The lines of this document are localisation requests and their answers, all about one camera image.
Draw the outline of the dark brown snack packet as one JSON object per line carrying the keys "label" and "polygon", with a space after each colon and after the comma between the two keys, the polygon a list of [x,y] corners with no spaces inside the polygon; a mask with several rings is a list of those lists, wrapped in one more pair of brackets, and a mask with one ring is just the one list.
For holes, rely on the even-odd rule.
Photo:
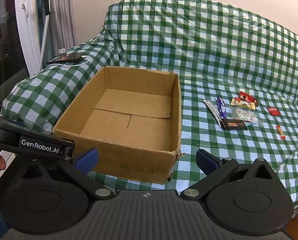
{"label": "dark brown snack packet", "polygon": [[244,121],[237,119],[222,119],[223,128],[226,131],[231,130],[247,130],[247,126]]}

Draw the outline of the silver snack packet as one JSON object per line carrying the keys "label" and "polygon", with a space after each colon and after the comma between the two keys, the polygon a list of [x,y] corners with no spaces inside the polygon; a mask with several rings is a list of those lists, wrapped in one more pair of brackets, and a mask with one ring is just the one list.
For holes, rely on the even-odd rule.
{"label": "silver snack packet", "polygon": [[223,122],[222,122],[221,117],[220,117],[220,113],[217,110],[216,106],[213,104],[213,102],[210,101],[210,100],[203,100],[203,103],[206,105],[208,110],[211,112],[211,114],[213,115],[213,117],[216,120],[216,122],[218,123],[218,125],[221,128],[224,128]]}

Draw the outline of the purple chocolate bar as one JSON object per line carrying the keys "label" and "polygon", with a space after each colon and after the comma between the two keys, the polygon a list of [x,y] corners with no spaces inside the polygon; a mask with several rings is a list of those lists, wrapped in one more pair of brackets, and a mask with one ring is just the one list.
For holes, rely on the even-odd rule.
{"label": "purple chocolate bar", "polygon": [[226,107],[223,99],[221,97],[217,97],[217,108],[222,119],[226,119]]}

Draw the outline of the clear candy bag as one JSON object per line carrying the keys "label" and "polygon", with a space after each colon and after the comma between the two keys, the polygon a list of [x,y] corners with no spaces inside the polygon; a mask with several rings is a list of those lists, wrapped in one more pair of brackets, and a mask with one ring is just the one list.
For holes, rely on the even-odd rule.
{"label": "clear candy bag", "polygon": [[230,108],[232,112],[232,117],[234,119],[243,121],[246,126],[263,126],[263,122],[256,111],[236,106],[231,106]]}

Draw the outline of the yellow cow snack bar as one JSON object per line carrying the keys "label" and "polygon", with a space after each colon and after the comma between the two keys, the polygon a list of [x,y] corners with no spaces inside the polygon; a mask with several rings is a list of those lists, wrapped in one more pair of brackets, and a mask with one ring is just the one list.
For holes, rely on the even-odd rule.
{"label": "yellow cow snack bar", "polygon": [[250,109],[253,111],[256,110],[256,105],[254,102],[247,102],[245,100],[240,99],[239,97],[233,98],[230,102],[230,105],[236,106],[236,107],[247,108],[247,109]]}

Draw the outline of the small red yellow candy stick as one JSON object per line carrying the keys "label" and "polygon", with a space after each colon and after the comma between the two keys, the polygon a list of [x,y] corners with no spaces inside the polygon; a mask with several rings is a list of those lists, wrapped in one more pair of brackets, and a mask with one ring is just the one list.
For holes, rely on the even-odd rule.
{"label": "small red yellow candy stick", "polygon": [[280,125],[277,125],[277,126],[276,126],[276,129],[277,129],[278,134],[280,135],[281,139],[283,139],[283,140],[286,139],[286,136],[285,136],[285,134],[284,134],[284,132],[283,132],[281,126],[280,126]]}

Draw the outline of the small red square packet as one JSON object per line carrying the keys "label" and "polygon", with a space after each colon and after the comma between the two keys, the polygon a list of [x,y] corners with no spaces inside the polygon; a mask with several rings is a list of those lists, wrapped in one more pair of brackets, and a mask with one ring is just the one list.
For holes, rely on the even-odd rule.
{"label": "small red square packet", "polygon": [[276,107],[268,107],[267,110],[272,116],[281,116],[280,111]]}

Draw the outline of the open cardboard box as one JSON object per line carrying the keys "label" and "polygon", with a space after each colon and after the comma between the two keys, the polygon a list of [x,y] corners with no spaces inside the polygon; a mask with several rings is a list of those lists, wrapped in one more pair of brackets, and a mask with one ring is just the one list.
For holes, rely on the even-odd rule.
{"label": "open cardboard box", "polygon": [[83,87],[53,128],[95,148],[95,172],[164,184],[181,156],[181,89],[174,72],[106,66]]}

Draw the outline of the red chocolate wrapper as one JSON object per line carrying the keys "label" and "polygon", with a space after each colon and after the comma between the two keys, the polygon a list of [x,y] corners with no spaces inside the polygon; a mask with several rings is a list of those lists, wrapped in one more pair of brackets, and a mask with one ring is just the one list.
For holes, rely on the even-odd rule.
{"label": "red chocolate wrapper", "polygon": [[246,94],[245,92],[240,92],[238,97],[241,99],[241,100],[244,100],[246,102],[252,102],[255,104],[255,106],[257,107],[258,106],[258,100],[256,98],[254,98],[253,96],[249,95],[249,94]]}

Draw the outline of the green checkered cloth cover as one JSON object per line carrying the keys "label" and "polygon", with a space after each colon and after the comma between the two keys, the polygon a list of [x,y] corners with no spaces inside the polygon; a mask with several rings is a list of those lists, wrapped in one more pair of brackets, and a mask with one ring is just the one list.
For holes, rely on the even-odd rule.
{"label": "green checkered cloth cover", "polygon": [[[203,148],[250,163],[264,158],[298,213],[298,35],[249,11],[211,0],[123,0],[112,4],[97,37],[73,48],[87,56],[78,67],[52,66],[17,83],[1,116],[46,134],[83,86],[104,66],[175,72],[182,97],[181,151],[172,180],[141,183],[92,172],[115,189],[182,191],[204,174]],[[223,131],[203,100],[228,105],[239,92],[259,101],[263,126]],[[276,107],[281,116],[272,116]],[[286,139],[281,139],[280,125]]]}

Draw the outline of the black smartphone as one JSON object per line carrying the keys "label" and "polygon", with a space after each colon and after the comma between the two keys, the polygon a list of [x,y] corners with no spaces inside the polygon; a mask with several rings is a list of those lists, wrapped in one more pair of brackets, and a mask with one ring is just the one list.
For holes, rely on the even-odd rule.
{"label": "black smartphone", "polygon": [[50,59],[46,64],[56,64],[56,63],[77,63],[82,59],[83,53],[70,53],[57,55]]}

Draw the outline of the white curtain clip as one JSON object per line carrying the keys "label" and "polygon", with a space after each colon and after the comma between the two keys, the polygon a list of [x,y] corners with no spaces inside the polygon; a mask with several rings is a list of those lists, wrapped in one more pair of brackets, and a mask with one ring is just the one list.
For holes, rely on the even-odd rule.
{"label": "white curtain clip", "polygon": [[64,54],[64,53],[65,53],[65,49],[64,49],[64,48],[59,49],[58,52],[59,52],[60,54]]}

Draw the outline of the grey curtain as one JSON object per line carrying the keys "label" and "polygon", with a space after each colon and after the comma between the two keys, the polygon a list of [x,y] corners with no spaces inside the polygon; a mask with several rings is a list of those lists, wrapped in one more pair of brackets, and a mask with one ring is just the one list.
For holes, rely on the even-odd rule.
{"label": "grey curtain", "polygon": [[[38,14],[39,43],[42,44],[45,9],[44,1],[36,0]],[[76,44],[73,0],[50,0],[50,20],[43,64],[64,48],[67,52]]]}

